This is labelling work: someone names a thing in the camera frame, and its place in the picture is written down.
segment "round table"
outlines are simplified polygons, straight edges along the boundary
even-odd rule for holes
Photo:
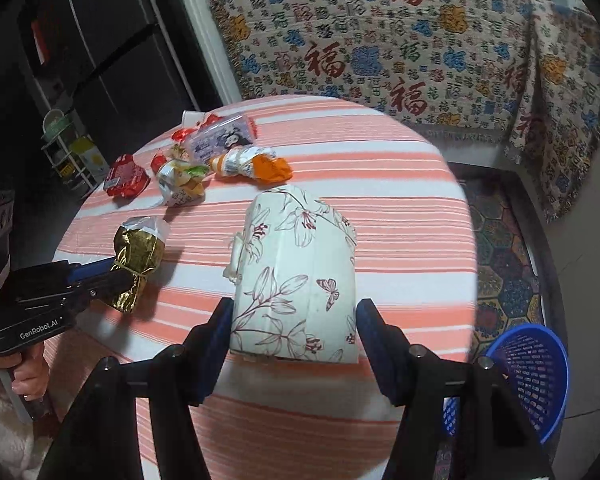
[[[291,165],[296,186],[322,197],[358,232],[357,297],[372,298],[412,343],[465,360],[476,302],[475,243],[461,187],[438,150],[371,108],[319,96],[276,96],[219,108],[248,112],[257,143]],[[139,150],[148,168],[173,130]],[[56,260],[111,256],[131,216],[164,216],[166,253],[130,316],[96,303],[78,329],[48,341],[50,392],[63,416],[98,359],[151,358],[204,323],[234,286],[222,277],[229,241],[260,190],[213,179],[199,205],[160,206],[155,181],[126,205],[102,187],[84,203]],[[402,410],[380,394],[361,350],[357,365],[250,363],[227,355],[218,385],[192,416],[213,478],[379,478]],[[159,478],[148,402],[138,400],[147,480]]]

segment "gold foil package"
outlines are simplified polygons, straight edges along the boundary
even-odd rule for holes
[[[113,238],[116,261],[111,270],[122,268],[134,275],[133,287],[113,299],[111,306],[129,313],[139,302],[146,279],[160,266],[169,225],[155,216],[134,217],[123,222]]]

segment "butterfly print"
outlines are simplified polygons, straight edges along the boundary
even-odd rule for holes
[[[326,290],[329,293],[329,299],[327,300],[327,312],[333,306],[335,301],[340,297],[340,293],[336,288],[338,285],[336,280],[330,278],[328,280],[315,280],[315,283],[320,285],[321,288]]]

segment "human hand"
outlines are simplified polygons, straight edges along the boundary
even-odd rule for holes
[[[0,368],[15,367],[11,388],[14,393],[24,395],[25,400],[39,399],[46,392],[49,366],[43,357],[44,351],[45,344],[41,342],[22,353],[0,357]]]

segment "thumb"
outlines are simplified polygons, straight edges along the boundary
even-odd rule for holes
[[[19,365],[22,362],[22,355],[20,353],[15,353],[12,355],[7,355],[5,357],[0,357],[0,368],[13,368],[14,366]]]

